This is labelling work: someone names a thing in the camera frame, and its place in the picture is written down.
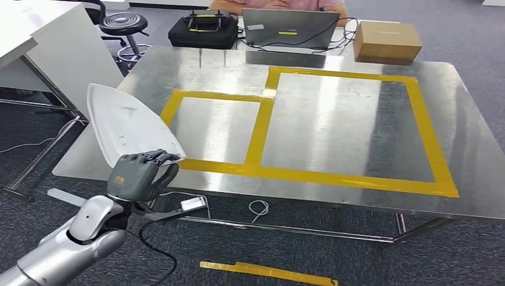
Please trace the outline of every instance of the yellow tape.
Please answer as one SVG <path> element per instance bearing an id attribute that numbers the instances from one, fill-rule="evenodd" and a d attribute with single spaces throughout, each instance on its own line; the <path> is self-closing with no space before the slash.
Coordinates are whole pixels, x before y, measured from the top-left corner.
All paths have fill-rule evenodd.
<path id="1" fill-rule="evenodd" d="M 160 118 L 165 122 L 167 126 L 170 126 L 170 122 L 174 117 L 177 109 L 179 108 L 180 102 L 184 97 L 184 93 L 178 89 L 174 89 L 167 104 L 160 113 Z"/>
<path id="2" fill-rule="evenodd" d="M 444 190 L 438 189 L 436 183 L 433 182 L 325 173 L 197 159 L 186 159 L 179 162 L 179 166 L 185 170 L 251 176 L 291 182 L 309 182 L 325 185 L 350 186 L 354 188 L 380 189 L 383 191 L 409 192 L 414 194 L 426 194 L 429 192 L 433 195 L 445 195 Z"/>
<path id="3" fill-rule="evenodd" d="M 425 149 L 428 163 L 432 169 L 435 182 L 418 182 L 402 179 L 376 178 L 339 173 L 315 172 L 295 170 L 279 167 L 261 166 L 264 144 L 268 133 L 270 118 L 273 112 L 274 98 L 279 85 L 281 73 L 308 74 L 316 76 L 336 76 L 353 79 L 370 79 L 388 82 L 405 83 L 407 94 L 412 106 L 419 135 Z M 259 102 L 258 115 L 252 130 L 249 147 L 243 164 L 215 161 L 196 160 L 188 158 L 180 162 L 180 166 L 187 170 L 224 173 L 230 175 L 253 176 L 266 179 L 286 180 L 293 182 L 311 182 L 350 186 L 355 188 L 380 189 L 384 191 L 409 192 L 416 194 L 443 195 L 458 197 L 456 186 L 445 162 L 445 158 L 429 119 L 428 109 L 422 98 L 421 91 L 415 77 L 393 76 L 387 74 L 349 73 L 344 71 L 310 70 L 289 67 L 270 67 L 265 82 L 263 96 L 231 95 L 217 92 L 181 91 L 174 90 L 160 117 L 170 124 L 172 117 L 183 97 L 209 98 L 217 100 L 235 100 Z"/>
<path id="4" fill-rule="evenodd" d="M 294 67 L 270 67 L 269 68 L 269 76 L 270 76 L 270 74 L 272 74 L 272 76 L 277 77 L 277 74 L 281 74 L 281 73 L 307 74 L 310 76 L 335 76 L 335 77 L 346 77 L 349 79 L 371 79 L 371 80 L 380 80 L 383 82 L 404 82 L 406 79 L 413 78 L 413 77 L 408 77 L 408 76 L 392 76 L 389 74 L 349 73 L 347 71 L 297 69 Z"/>
<path id="5" fill-rule="evenodd" d="M 338 281 L 327 277 L 287 271 L 249 263 L 235 262 L 234 265 L 200 261 L 201 268 L 223 270 L 237 273 L 247 273 L 260 276 L 274 277 L 320 286 L 338 286 Z"/>
<path id="6" fill-rule="evenodd" d="M 273 111 L 273 100 L 262 102 L 256 115 L 256 122 L 252 129 L 251 140 L 245 155 L 244 164 L 261 164 L 263 156 L 263 148 L 267 139 L 268 127 L 270 125 L 270 117 Z"/>
<path id="7" fill-rule="evenodd" d="M 428 109 L 424 103 L 417 80 L 406 79 L 404 83 L 407 94 L 409 95 L 414 119 L 416 120 L 419 130 L 419 136 L 423 142 L 428 163 L 431 167 L 435 182 L 437 183 L 437 191 L 442 192 L 448 197 L 459 197 L 453 177 L 445 162 L 444 153 L 438 143 L 437 134 L 431 125 Z"/>

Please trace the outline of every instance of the black case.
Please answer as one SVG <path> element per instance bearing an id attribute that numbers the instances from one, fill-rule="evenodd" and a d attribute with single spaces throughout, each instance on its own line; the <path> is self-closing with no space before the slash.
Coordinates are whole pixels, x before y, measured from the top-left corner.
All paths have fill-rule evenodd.
<path id="1" fill-rule="evenodd" d="M 184 22 L 184 17 L 169 31 L 169 40 L 173 46 L 190 48 L 230 49 L 238 37 L 238 20 L 231 18 L 226 26 L 216 32 L 193 32 Z"/>

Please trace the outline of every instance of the laptop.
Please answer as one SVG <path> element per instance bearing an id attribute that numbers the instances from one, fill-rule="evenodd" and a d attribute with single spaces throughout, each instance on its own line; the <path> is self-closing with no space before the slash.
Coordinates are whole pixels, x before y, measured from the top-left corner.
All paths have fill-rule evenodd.
<path id="1" fill-rule="evenodd" d="M 245 8 L 242 15 L 245 40 L 250 45 L 327 48 L 335 31 L 330 26 L 336 25 L 340 13 Z"/>

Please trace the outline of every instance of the yellow tape square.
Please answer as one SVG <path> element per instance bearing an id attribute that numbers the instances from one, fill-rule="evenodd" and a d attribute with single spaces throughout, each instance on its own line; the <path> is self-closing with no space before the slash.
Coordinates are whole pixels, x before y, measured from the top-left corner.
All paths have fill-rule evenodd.
<path id="1" fill-rule="evenodd" d="M 307 74 L 312 76 L 334 76 L 352 79 L 370 79 L 387 82 L 403 82 L 412 107 L 414 119 L 419 130 L 428 163 L 431 167 L 435 182 L 419 182 L 404 179 L 378 178 L 357 176 L 341 173 L 326 173 L 308 170 L 296 170 L 281 167 L 267 167 L 261 165 L 261 157 L 268 133 L 270 117 L 275 102 L 275 95 L 279 85 L 281 73 Z M 180 166 L 187 170 L 203 172 L 225 173 L 231 175 L 253 176 L 266 179 L 286 180 L 293 182 L 311 182 L 356 188 L 379 189 L 384 191 L 409 192 L 426 195 L 442 195 L 445 197 L 459 197 L 449 168 L 437 140 L 437 135 L 431 125 L 428 110 L 424 103 L 417 79 L 410 76 L 393 76 L 387 74 L 350 73 L 344 71 L 327 71 L 312 69 L 296 69 L 289 67 L 270 67 L 265 83 L 263 96 L 232 95 L 218 92 L 181 91 L 175 89 L 165 105 L 160 117 L 167 125 L 184 97 L 208 98 L 215 100 L 235 100 L 259 102 L 260 107 L 256 116 L 251 139 L 243 164 L 196 160 L 187 158 L 180 162 Z"/>

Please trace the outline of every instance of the white cord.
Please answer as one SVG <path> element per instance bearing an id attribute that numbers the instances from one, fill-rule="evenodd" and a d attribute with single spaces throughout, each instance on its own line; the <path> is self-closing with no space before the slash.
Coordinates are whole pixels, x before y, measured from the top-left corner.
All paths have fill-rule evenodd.
<path id="1" fill-rule="evenodd" d="M 162 196 L 162 195 L 170 195 L 170 194 L 183 194 L 183 195 L 191 195 L 193 197 L 202 197 L 204 198 L 205 200 L 205 204 L 207 205 L 207 216 L 209 219 L 211 219 L 212 217 L 210 216 L 210 206 L 208 205 L 208 200 L 207 200 L 207 197 L 204 196 L 204 195 L 195 195 L 195 194 L 190 194 L 188 192 L 166 192 L 164 194 L 160 194 L 159 196 Z"/>
<path id="2" fill-rule="evenodd" d="M 256 212 L 255 210 L 253 210 L 252 205 L 254 203 L 262 203 L 265 206 L 264 210 L 260 211 L 259 213 Z M 254 223 L 260 216 L 264 216 L 264 215 L 268 214 L 269 207 L 270 206 L 268 205 L 268 203 L 266 201 L 257 200 L 257 201 L 250 202 L 249 203 L 249 210 L 256 215 L 256 217 L 252 220 L 251 223 Z"/>
<path id="3" fill-rule="evenodd" d="M 42 145 L 42 144 L 46 143 L 47 141 L 55 140 L 62 133 L 63 129 L 65 129 L 70 123 L 76 122 L 76 121 L 87 122 L 85 120 L 72 119 L 71 121 L 65 123 L 65 125 L 63 125 L 62 128 L 60 128 L 60 131 L 58 131 L 58 134 L 56 135 L 55 138 L 47 138 L 47 139 L 42 140 L 39 143 L 26 143 L 26 144 L 16 145 L 16 146 L 13 146 L 11 148 L 7 148 L 5 150 L 0 151 L 0 154 L 5 153 L 5 152 L 9 152 L 9 151 L 14 150 L 14 149 L 19 148 L 19 147 L 23 147 L 23 146 L 38 146 L 38 145 Z"/>

